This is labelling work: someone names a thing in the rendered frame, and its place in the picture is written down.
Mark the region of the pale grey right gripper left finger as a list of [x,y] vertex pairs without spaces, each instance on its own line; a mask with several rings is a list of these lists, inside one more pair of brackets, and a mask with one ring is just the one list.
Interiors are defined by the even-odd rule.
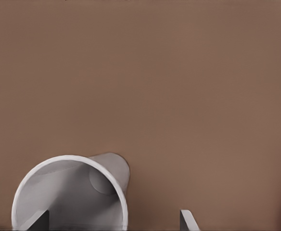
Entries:
[[50,213],[49,210],[39,210],[22,225],[22,231],[49,231],[50,228]]

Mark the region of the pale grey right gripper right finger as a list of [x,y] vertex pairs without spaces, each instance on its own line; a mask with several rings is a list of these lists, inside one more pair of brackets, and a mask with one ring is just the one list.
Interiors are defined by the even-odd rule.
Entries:
[[189,210],[180,210],[180,231],[200,231],[195,218]]

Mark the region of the white IKEA cup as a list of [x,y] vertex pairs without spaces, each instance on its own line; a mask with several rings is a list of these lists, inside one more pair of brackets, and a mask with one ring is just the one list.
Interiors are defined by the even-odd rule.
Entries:
[[12,205],[12,228],[37,211],[49,210],[51,231],[126,231],[127,161],[115,153],[90,157],[61,155],[32,168]]

